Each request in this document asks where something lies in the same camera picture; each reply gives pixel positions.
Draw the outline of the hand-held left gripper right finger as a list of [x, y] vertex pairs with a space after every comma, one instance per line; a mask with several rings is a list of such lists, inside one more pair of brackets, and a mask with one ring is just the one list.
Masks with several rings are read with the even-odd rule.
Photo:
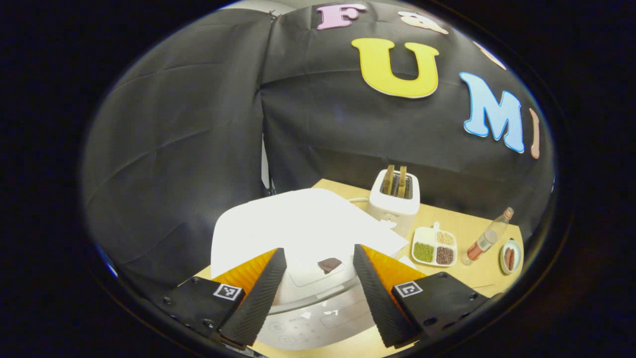
[[353, 264], [386, 347], [435, 340], [488, 301], [447, 272], [426, 275], [366, 245], [354, 246]]

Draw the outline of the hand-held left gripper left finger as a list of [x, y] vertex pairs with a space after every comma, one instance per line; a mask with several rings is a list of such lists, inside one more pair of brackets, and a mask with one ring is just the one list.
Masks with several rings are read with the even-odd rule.
[[229, 347], [254, 344], [287, 268], [275, 248], [213, 279], [193, 276], [160, 295], [159, 309], [206, 339]]

